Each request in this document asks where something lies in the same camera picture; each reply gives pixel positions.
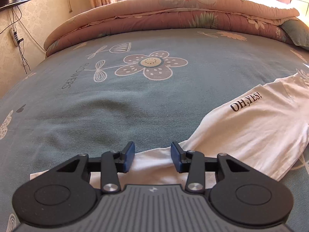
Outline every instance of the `gray ribbed plate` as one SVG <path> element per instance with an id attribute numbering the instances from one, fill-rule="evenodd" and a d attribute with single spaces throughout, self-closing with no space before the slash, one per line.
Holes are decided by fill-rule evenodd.
<path id="1" fill-rule="evenodd" d="M 41 229 L 22 224 L 16 232 L 288 232 L 286 226 L 246 229 L 218 217 L 201 195 L 180 185 L 127 185 L 119 194 L 104 196 L 95 211 L 62 228 Z"/>

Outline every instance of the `white t-shirt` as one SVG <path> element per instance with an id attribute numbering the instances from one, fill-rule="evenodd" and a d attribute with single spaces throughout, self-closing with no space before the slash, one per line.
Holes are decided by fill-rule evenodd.
<path id="1" fill-rule="evenodd" d="M 238 98 L 209 112 L 191 137 L 180 143 L 184 150 L 207 157 L 227 153 L 275 180 L 293 166 L 309 143 L 309 78 L 295 74 L 258 85 Z M 31 175 L 31 179 L 41 173 Z M 135 155 L 127 174 L 119 173 L 125 184 L 183 184 L 187 173 L 174 168 L 170 147 Z M 205 174 L 206 187 L 215 184 Z M 100 173 L 90 183 L 100 188 Z"/>

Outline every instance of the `wall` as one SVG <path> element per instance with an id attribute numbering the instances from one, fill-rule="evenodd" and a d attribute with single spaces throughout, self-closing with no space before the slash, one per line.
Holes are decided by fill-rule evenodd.
<path id="1" fill-rule="evenodd" d="M 23 13 L 21 21 L 41 46 L 56 27 L 74 15 L 69 13 L 68 0 L 31 0 L 19 7 Z M 77 14 L 79 10 L 84 8 L 75 5 L 74 9 L 74 13 Z M 10 23 L 8 10 L 1 11 L 0 31 Z M 33 69 L 45 59 L 45 53 L 34 43 L 19 22 L 16 23 L 16 26 L 18 37 L 25 40 L 24 56 Z M 13 43 L 9 29 L 0 35 L 0 49 L 0 98 L 2 98 L 26 74 L 21 64 L 19 50 Z"/>

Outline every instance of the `bedsheet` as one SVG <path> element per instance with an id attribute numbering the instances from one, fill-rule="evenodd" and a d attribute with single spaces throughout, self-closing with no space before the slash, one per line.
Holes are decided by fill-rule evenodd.
<path id="1" fill-rule="evenodd" d="M 309 76 L 307 61 L 293 45 L 200 28 L 128 32 L 51 55 L 0 100 L 0 230 L 18 223 L 11 198 L 31 173 L 130 140 L 137 152 L 186 140 L 208 112 L 254 86 Z M 308 148 L 282 180 L 295 231 L 309 230 L 307 163 Z"/>

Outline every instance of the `pink floral comforter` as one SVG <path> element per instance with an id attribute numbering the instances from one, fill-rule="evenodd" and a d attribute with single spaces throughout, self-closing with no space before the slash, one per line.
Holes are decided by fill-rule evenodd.
<path id="1" fill-rule="evenodd" d="M 159 29 L 210 28 L 272 38 L 292 44 L 278 27 L 297 20 L 294 8 L 252 0 L 124 0 L 79 14 L 46 39 L 46 55 L 107 35 Z"/>

